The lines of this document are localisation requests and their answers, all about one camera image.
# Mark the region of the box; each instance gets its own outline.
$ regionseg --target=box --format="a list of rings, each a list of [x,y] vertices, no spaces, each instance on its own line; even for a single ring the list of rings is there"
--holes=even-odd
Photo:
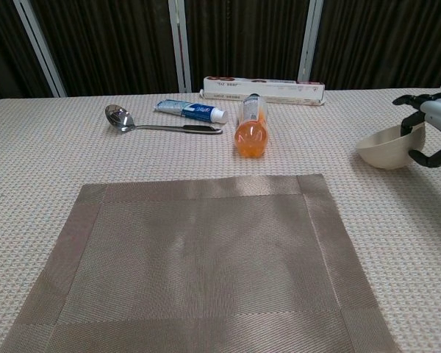
[[[206,99],[239,101],[256,93],[270,103],[322,105],[324,91],[325,85],[318,82],[208,76],[199,94]]]

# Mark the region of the plastic bottle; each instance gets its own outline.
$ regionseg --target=plastic bottle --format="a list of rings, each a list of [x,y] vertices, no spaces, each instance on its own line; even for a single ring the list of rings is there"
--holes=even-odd
[[[235,146],[244,157],[261,157],[268,144],[266,101],[257,94],[251,94],[240,105],[238,128],[235,132]]]

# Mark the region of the bowl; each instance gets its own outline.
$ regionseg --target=bowl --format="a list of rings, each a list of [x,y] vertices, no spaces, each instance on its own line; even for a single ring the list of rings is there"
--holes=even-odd
[[[413,127],[408,135],[400,136],[400,125],[395,125],[371,135],[356,145],[359,156],[376,168],[396,169],[411,163],[411,149],[425,146],[425,124]]]

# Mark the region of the spoon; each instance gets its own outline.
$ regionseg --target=spoon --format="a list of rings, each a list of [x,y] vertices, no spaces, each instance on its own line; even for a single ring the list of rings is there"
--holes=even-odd
[[[183,126],[167,126],[167,125],[135,125],[132,120],[131,113],[124,108],[111,104],[104,110],[108,121],[122,132],[128,132],[136,129],[147,130],[165,130],[165,131],[177,131],[187,132],[190,134],[207,134],[207,135],[219,135],[222,133],[221,129],[215,129],[210,126],[204,125],[183,125]]]

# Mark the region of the toothpaste tube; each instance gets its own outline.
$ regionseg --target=toothpaste tube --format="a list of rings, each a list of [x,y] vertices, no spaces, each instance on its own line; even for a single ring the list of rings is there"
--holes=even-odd
[[[155,111],[180,115],[208,123],[225,124],[227,122],[227,112],[225,110],[188,101],[166,99],[155,106]]]

